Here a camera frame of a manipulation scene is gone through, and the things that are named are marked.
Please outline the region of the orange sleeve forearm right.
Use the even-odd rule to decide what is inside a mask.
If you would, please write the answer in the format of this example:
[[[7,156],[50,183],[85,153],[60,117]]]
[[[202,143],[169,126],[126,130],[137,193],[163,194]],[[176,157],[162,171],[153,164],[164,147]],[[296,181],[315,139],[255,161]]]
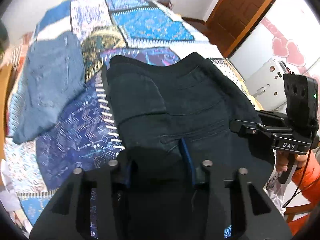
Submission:
[[[303,180],[299,186],[302,190],[302,195],[310,202],[312,207],[319,204],[319,163],[312,153],[308,164],[306,165],[306,172]],[[289,228],[293,235],[295,235],[306,223],[309,215],[301,217],[297,220],[289,222]]]

